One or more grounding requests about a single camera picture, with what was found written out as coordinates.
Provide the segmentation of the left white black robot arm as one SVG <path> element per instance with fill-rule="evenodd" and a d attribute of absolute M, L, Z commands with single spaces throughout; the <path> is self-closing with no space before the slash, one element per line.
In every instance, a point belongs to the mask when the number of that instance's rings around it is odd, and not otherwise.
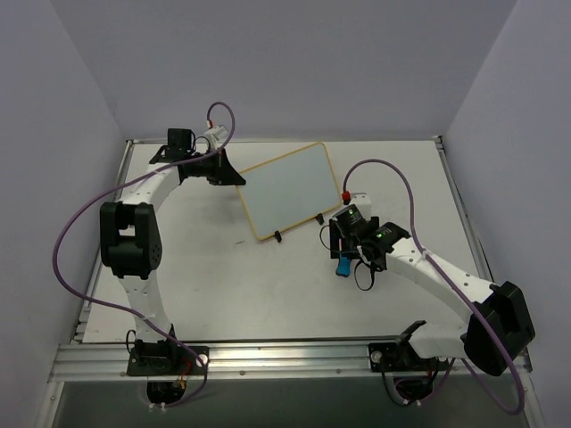
<path fill-rule="evenodd" d="M 170 128 L 167 143 L 149 160 L 147 177 L 124 191 L 118 201 L 106 202 L 100 209 L 102 262 L 123 286 L 129 307 L 142 315 L 136 318 L 132 358 L 137 362 L 147 359 L 160 374 L 178 367 L 180 352 L 176 343 L 149 326 L 174 334 L 157 279 L 162 258 L 157 211 L 190 177 L 204 177 L 211 185 L 245 185 L 223 147 L 232 136 L 223 126 L 211 126 L 203 136 L 206 152 L 201 153 L 195 148 L 191 130 Z"/>

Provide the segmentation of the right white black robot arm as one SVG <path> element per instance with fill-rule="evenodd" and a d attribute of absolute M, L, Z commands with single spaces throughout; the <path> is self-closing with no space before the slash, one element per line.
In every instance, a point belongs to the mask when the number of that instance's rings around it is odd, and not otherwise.
<path fill-rule="evenodd" d="M 473 276 L 426 249 L 392 222 L 364 218 L 354 204 L 329 221 L 331 255 L 356 259 L 371 274 L 389 272 L 418 285 L 457 316 L 450 325 L 414 322 L 396 346 L 396 357 L 414 368 L 430 358 L 464 358 L 499 376 L 534 339 L 523 291 Z"/>

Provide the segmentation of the yellow framed whiteboard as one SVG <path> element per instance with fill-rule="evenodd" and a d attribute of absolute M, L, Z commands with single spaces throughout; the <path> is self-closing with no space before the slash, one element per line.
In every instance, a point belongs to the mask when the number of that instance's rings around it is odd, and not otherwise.
<path fill-rule="evenodd" d="M 240 172 L 237 187 L 252 232 L 266 241 L 341 205 L 325 144 L 305 145 Z"/>

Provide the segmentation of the blue bone-shaped eraser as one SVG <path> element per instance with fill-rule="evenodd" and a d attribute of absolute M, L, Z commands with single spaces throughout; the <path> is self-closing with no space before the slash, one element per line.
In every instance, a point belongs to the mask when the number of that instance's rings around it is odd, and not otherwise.
<path fill-rule="evenodd" d="M 351 256 L 347 254 L 340 254 L 338 256 L 335 274 L 340 277 L 349 277 L 351 274 Z"/>

